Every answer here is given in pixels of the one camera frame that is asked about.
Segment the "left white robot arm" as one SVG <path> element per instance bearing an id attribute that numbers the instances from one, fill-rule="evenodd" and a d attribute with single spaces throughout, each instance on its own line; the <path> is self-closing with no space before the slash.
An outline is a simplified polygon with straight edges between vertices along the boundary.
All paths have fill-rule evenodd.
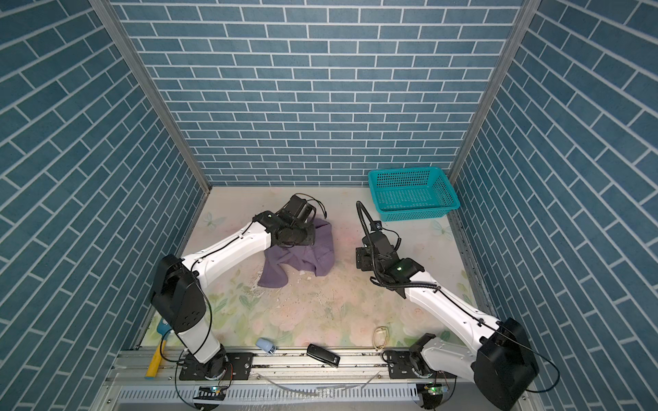
<path id="1" fill-rule="evenodd" d="M 168 254 L 155 267 L 151 304 L 183 343 L 185 358 L 202 379 L 223 378 L 229 369 L 224 346 L 212 332 L 207 290 L 231 268 L 274 246 L 311 246 L 315 223 L 289 212 L 262 212 L 238 232 L 183 258 Z"/>

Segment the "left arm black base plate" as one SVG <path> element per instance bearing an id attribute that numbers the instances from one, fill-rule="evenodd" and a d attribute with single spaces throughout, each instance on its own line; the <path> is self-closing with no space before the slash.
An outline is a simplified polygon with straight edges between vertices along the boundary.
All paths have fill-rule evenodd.
<path id="1" fill-rule="evenodd" d="M 220 351 L 207 363 L 200 363 L 187 354 L 178 378 L 183 381 L 248 380 L 254 357 L 247 352 Z"/>

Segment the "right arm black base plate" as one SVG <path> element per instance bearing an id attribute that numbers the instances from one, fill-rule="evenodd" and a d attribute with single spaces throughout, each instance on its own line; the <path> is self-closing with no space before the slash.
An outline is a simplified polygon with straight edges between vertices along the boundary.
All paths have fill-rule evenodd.
<path id="1" fill-rule="evenodd" d="M 380 353 L 388 371 L 388 377 L 401 379 L 456 379 L 457 375 L 449 369 L 450 360 L 442 354 L 431 354 L 428 358 L 420 352 L 387 349 Z"/>

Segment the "purple trousers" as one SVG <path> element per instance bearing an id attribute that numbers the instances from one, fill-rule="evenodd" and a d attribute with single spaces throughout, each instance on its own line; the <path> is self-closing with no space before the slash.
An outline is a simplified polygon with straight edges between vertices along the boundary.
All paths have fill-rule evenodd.
<path id="1" fill-rule="evenodd" d="M 316 277 L 325 277 L 335 261 L 332 224 L 324 219 L 315 219 L 315 244 L 282 248 L 275 246 L 264 252 L 265 261 L 258 286 L 280 289 L 289 282 L 284 265 L 298 271 L 312 272 Z"/>

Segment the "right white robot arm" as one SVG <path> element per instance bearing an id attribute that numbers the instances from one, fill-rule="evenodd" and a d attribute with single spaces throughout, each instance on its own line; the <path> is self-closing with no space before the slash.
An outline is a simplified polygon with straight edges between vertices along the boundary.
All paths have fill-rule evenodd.
<path id="1" fill-rule="evenodd" d="M 388 238 L 375 232 L 356 250 L 356 266 L 372 281 L 418 305 L 453 332 L 458 345 L 427 333 L 410 349 L 421 375 L 442 371 L 473 382 L 500 410 L 512 409 L 539 373 L 536 353 L 524 327 L 498 320 L 441 286 L 423 266 L 401 259 Z"/>

